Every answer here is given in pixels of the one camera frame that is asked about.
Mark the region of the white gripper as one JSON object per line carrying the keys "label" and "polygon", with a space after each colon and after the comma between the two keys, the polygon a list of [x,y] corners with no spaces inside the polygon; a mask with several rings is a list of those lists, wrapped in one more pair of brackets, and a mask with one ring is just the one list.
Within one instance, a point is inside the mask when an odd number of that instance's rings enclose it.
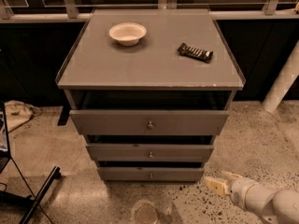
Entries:
{"label": "white gripper", "polygon": [[222,178],[204,177],[204,183],[207,188],[222,198],[229,195],[234,206],[242,210],[251,210],[252,204],[247,202],[249,190],[257,186],[258,183],[249,178],[242,178],[242,175],[221,171]]}

